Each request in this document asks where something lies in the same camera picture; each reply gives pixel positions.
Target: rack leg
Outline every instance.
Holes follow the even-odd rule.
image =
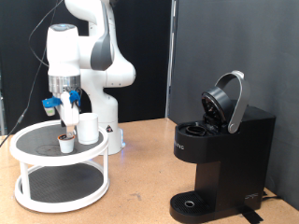
[[[104,183],[108,181],[108,148],[104,151]]]
[[[29,176],[28,176],[28,165],[20,161],[20,168],[21,168],[22,194],[25,197],[30,199],[31,195],[30,195],[30,185],[29,185]]]

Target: black wall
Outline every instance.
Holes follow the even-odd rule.
[[[39,21],[55,6],[56,1],[0,1],[0,63],[10,131],[27,105],[29,92],[39,66],[28,46],[28,37]],[[119,102],[120,122],[157,119],[164,116],[171,0],[122,0],[114,7],[119,48],[135,66],[132,86],[105,89]],[[80,35],[88,35],[86,21],[74,18],[62,3],[54,23],[71,23]],[[50,16],[36,30],[32,46],[41,57],[45,48]],[[41,100],[50,98],[48,68],[42,66],[27,115],[18,130],[28,125],[57,119],[47,117]],[[91,111],[86,94],[82,111]]]
[[[203,91],[239,70],[249,104],[277,116],[266,186],[299,209],[299,2],[178,0],[170,119],[199,120]],[[236,87],[229,95],[236,99]]]

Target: cable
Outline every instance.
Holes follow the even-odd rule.
[[[30,39],[31,39],[31,36],[32,36],[33,33],[35,32],[35,30],[39,27],[39,25],[40,25],[40,24],[41,24],[41,23],[42,23],[42,22],[49,16],[49,14],[54,10],[52,19],[51,19],[51,21],[50,21],[50,25],[52,25],[53,20],[54,20],[54,17],[55,17],[55,14],[56,14],[56,8],[57,8],[57,7],[58,7],[64,0],[61,0],[59,3],[58,3],[58,1],[59,1],[59,0],[56,0],[56,5],[55,5],[55,7],[54,7],[50,12],[47,13],[47,15],[46,15],[46,16],[39,22],[39,24],[36,26],[36,28],[34,29],[34,31],[33,31],[33,32],[30,34],[30,36],[29,36],[29,47],[30,47],[31,51],[34,53],[34,55],[35,55],[36,57],[37,57],[36,53],[33,51],[33,49],[32,49],[31,46],[30,46]],[[37,68],[36,76],[35,76],[35,80],[34,80],[34,83],[33,83],[33,85],[32,85],[32,88],[31,88],[31,91],[30,91],[30,94],[29,94],[28,104],[27,104],[26,108],[24,109],[24,111],[22,112],[22,114],[20,115],[20,117],[19,117],[19,119],[18,119],[16,125],[14,126],[14,128],[10,131],[10,133],[7,135],[7,137],[2,141],[0,147],[2,147],[2,145],[7,141],[7,139],[11,136],[11,134],[15,131],[15,129],[16,129],[16,128],[18,127],[18,125],[21,123],[22,119],[24,118],[24,116],[25,116],[25,114],[26,114],[26,112],[27,112],[27,110],[28,110],[28,108],[29,108],[29,105],[30,105],[30,102],[31,102],[32,92],[33,92],[34,87],[35,87],[35,84],[36,84],[36,78],[37,78],[37,75],[38,75],[38,73],[39,73],[39,70],[40,70],[40,68],[41,68],[41,65],[42,65],[42,64],[45,64],[45,63],[43,62],[43,60],[44,60],[45,55],[46,55],[46,49],[47,49],[47,46],[46,46],[45,49],[44,49],[43,57],[42,57],[41,60],[37,57],[37,59],[40,61],[40,64],[39,64],[39,66],[38,66],[38,68]]]
[[[263,197],[262,202],[267,201],[269,199],[282,199],[280,196],[273,196],[273,197]]]
[[[49,67],[49,65],[48,64],[46,64],[46,63],[44,63],[43,62],[43,59],[40,59],[40,58],[38,58],[38,56],[36,55],[36,53],[35,53],[35,51],[33,50],[33,48],[31,47],[31,37],[32,37],[32,35],[33,35],[33,33],[36,31],[36,29],[38,28],[38,26],[49,16],[49,14],[53,11],[53,10],[55,10],[54,11],[54,14],[53,14],[53,17],[52,17],[52,21],[51,21],[51,24],[50,25],[52,25],[52,22],[53,22],[53,18],[55,17],[55,13],[56,13],[56,8],[63,2],[64,0],[61,0],[59,3],[58,3],[58,0],[56,1],[56,6],[50,11],[50,12],[48,12],[47,14],[46,14],[46,16],[39,22],[39,24],[36,26],[36,28],[32,31],[32,33],[29,35],[29,40],[28,40],[28,44],[29,44],[29,48],[30,48],[30,50],[33,52],[33,54],[36,56],[36,58],[41,62],[41,63],[43,63],[44,65],[46,65],[47,67]]]

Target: white cup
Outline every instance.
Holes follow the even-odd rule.
[[[78,141],[82,145],[90,145],[99,140],[97,114],[85,113],[78,117],[77,133]]]
[[[63,135],[65,134],[58,136],[60,150],[62,153],[71,153],[74,149],[75,135],[71,139],[61,139]]]

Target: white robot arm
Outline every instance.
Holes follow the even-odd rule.
[[[109,0],[65,0],[67,9],[77,18],[88,21],[90,36],[78,36],[75,26],[53,25],[48,32],[50,91],[60,98],[56,109],[72,133],[78,124],[78,108],[68,104],[69,92],[82,87],[98,115],[99,126],[107,129],[109,154],[123,147],[118,126],[118,103],[103,92],[103,88],[125,87],[135,80],[135,69],[118,49],[115,22]]]

